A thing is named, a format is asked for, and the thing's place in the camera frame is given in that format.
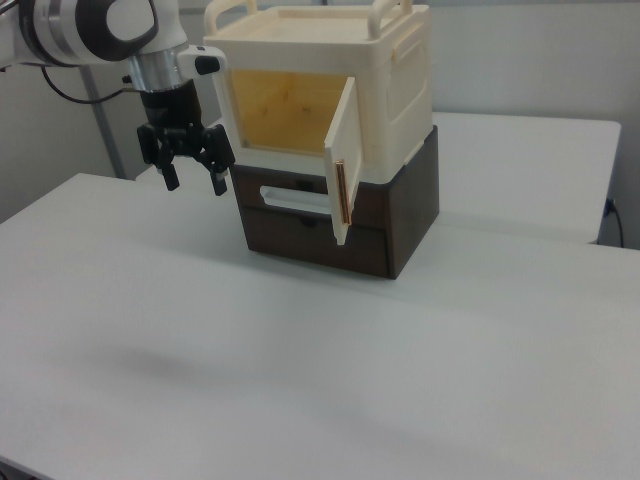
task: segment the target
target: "toy cabinet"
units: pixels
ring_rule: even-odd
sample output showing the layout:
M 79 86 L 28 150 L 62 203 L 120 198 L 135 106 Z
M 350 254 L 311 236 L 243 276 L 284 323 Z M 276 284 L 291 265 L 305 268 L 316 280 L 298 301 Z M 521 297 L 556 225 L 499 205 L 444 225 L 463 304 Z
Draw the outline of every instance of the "toy cabinet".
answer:
M 393 229 L 417 213 L 391 192 L 413 163 L 422 177 L 404 194 L 429 213 L 417 214 L 420 238 L 409 243 L 438 211 L 429 8 L 378 0 L 258 11 L 247 0 L 247 15 L 219 30 L 218 16 L 244 3 L 209 5 L 205 44 L 227 57 L 214 82 L 249 247 L 395 278 L 415 245 L 392 265 L 393 238 L 407 233 Z

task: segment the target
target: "white table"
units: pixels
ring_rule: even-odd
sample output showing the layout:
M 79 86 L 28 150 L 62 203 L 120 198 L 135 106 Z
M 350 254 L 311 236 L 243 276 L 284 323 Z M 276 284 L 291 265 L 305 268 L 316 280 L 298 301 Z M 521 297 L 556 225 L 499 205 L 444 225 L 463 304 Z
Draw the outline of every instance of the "white table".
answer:
M 0 459 L 54 480 L 632 479 L 640 253 L 435 225 L 397 281 L 78 176 L 0 225 Z
M 598 239 L 620 136 L 615 122 L 434 113 L 437 222 L 577 243 Z M 175 161 L 183 188 L 211 192 L 191 159 Z M 155 169 L 137 181 L 164 185 Z

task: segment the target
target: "white wall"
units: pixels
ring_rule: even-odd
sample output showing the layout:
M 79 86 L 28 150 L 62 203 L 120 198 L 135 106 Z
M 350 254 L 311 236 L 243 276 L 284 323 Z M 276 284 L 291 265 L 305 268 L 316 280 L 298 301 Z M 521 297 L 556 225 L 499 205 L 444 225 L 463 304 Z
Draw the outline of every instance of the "white wall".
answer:
M 188 6 L 206 3 L 190 0 Z M 611 194 L 618 200 L 627 245 L 640 248 L 640 4 L 436 6 L 432 10 L 436 110 L 606 119 L 622 124 Z M 183 15 L 183 24 L 191 42 L 199 43 L 202 16 Z M 118 86 L 113 83 L 117 76 L 103 73 L 99 84 L 106 93 Z M 211 120 L 218 112 L 215 95 L 208 81 L 199 86 L 206 120 Z M 135 139 L 135 127 L 144 122 L 142 109 L 123 101 L 108 109 L 123 160 L 137 165 L 127 167 L 137 173 L 144 168 Z M 613 219 L 604 226 L 604 243 L 617 244 Z
M 86 98 L 77 70 L 51 76 Z M 9 68 L 0 88 L 0 222 L 77 173 L 113 175 L 91 107 L 58 97 L 37 68 Z

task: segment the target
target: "small cabinet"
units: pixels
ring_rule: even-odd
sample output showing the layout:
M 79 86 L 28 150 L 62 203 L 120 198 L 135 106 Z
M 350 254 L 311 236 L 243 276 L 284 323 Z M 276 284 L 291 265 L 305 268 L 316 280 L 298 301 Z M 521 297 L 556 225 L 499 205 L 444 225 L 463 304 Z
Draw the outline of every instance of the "small cabinet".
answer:
M 344 245 L 363 163 L 355 78 L 246 70 L 230 78 L 240 148 L 315 162 L 327 179 L 326 195 L 265 185 L 264 202 L 330 215 Z

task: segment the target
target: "open door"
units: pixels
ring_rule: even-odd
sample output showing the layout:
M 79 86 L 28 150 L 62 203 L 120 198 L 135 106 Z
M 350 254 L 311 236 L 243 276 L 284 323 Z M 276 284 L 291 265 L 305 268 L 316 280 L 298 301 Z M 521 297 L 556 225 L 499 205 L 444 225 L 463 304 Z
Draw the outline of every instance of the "open door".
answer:
M 327 192 L 333 233 L 344 245 L 362 171 L 362 138 L 356 80 L 347 79 L 324 141 Z

